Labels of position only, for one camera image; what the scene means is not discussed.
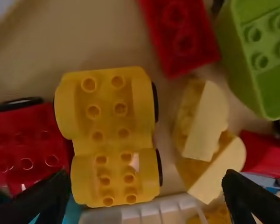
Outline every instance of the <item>yellow lego duplo brick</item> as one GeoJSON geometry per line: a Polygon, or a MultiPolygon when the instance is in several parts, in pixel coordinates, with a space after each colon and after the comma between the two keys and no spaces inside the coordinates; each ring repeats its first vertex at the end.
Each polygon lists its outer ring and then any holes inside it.
{"type": "MultiPolygon", "coordinates": [[[[209,224],[231,224],[231,217],[226,204],[222,204],[212,211],[204,213],[209,224]]],[[[187,221],[187,224],[203,224],[199,216],[187,221]]]]}
{"type": "Polygon", "coordinates": [[[73,142],[70,177],[78,204],[134,204],[159,194],[154,93],[142,68],[67,73],[54,104],[58,127],[73,142]]]}
{"type": "Polygon", "coordinates": [[[205,204],[219,197],[221,182],[227,169],[240,171],[245,163],[246,149],[242,140],[224,131],[219,150],[210,162],[179,157],[176,168],[187,192],[205,204]]]}
{"type": "Polygon", "coordinates": [[[210,161],[228,126],[228,114],[227,100],[216,84],[190,79],[173,129],[175,146],[182,157],[210,161]]]}

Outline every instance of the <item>beige surface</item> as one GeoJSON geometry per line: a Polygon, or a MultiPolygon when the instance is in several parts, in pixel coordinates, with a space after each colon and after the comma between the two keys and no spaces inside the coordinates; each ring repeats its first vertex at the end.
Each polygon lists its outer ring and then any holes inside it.
{"type": "MultiPolygon", "coordinates": [[[[142,66],[156,83],[160,122],[155,141],[164,172],[162,194],[184,190],[173,165],[172,118],[187,77],[164,78],[136,0],[26,0],[0,26],[0,101],[40,95],[53,98],[66,71],[142,66]]],[[[194,74],[224,87],[230,101],[230,129],[266,130],[226,88],[218,65],[194,74]]]]}

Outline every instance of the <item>blue plastic piece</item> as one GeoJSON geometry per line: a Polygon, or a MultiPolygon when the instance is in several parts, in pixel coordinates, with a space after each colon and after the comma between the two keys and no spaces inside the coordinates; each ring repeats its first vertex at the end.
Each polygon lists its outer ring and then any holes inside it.
{"type": "MultiPolygon", "coordinates": [[[[79,219],[82,213],[82,206],[78,205],[74,198],[73,195],[70,195],[69,202],[67,203],[65,215],[63,218],[63,224],[78,224],[79,219]]],[[[35,224],[37,221],[37,217],[35,217],[29,224],[35,224]]]]}

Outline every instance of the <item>red lego duplo brick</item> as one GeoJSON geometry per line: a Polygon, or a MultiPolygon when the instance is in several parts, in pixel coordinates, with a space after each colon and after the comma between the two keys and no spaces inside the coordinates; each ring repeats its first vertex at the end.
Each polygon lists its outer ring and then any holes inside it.
{"type": "Polygon", "coordinates": [[[12,195],[62,168],[69,172],[72,156],[51,103],[0,112],[0,187],[12,195]]]}
{"type": "Polygon", "coordinates": [[[169,78],[221,59],[202,0],[138,0],[169,78]]]}
{"type": "Polygon", "coordinates": [[[240,138],[247,150],[242,171],[276,179],[280,178],[280,140],[249,131],[242,131],[240,138]]]}

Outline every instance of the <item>toy car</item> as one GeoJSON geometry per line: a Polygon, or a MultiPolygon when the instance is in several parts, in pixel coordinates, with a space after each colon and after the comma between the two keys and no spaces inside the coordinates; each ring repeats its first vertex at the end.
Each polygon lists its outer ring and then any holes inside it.
{"type": "Polygon", "coordinates": [[[78,204],[110,207],[159,194],[161,160],[153,145],[157,96],[142,68],[67,73],[54,108],[62,135],[73,142],[70,177],[78,204]]]}

